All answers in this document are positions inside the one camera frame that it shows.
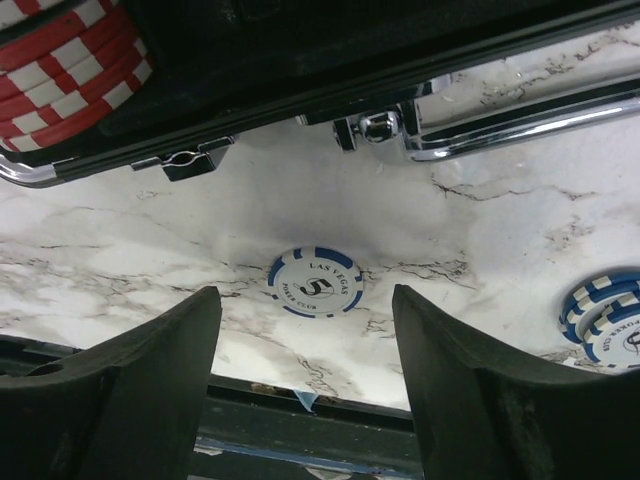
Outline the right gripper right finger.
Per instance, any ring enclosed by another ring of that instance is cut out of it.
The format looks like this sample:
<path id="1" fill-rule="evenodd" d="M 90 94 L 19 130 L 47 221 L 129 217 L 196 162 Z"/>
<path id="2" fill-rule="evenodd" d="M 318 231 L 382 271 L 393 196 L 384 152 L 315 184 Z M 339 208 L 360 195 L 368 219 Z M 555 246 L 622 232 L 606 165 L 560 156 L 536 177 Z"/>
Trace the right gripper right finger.
<path id="1" fill-rule="evenodd" d="M 639 374 L 555 364 L 450 316 L 412 288 L 392 298 L 428 479 L 635 479 Z"/>

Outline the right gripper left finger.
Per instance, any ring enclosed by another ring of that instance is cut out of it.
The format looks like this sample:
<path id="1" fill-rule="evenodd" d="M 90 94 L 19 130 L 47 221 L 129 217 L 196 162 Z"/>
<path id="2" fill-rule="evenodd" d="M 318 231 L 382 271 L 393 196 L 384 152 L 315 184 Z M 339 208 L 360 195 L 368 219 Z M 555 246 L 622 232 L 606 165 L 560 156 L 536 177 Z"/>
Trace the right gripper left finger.
<path id="1" fill-rule="evenodd" d="M 187 478 L 221 316 L 207 286 L 90 349 L 2 376 L 2 478 Z"/>

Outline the white blue poker chip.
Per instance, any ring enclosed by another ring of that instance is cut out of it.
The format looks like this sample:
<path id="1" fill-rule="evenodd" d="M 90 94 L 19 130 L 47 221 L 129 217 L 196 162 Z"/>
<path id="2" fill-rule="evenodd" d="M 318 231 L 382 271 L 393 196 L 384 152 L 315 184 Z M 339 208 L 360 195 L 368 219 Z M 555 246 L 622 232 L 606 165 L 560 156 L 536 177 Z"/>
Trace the white blue poker chip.
<path id="1" fill-rule="evenodd" d="M 619 267 L 579 282 L 558 317 L 564 337 L 613 370 L 639 367 L 639 268 Z"/>
<path id="2" fill-rule="evenodd" d="M 326 247 L 299 247 L 277 257 L 267 276 L 270 297 L 303 318 L 333 318 L 354 309 L 364 293 L 361 270 Z"/>

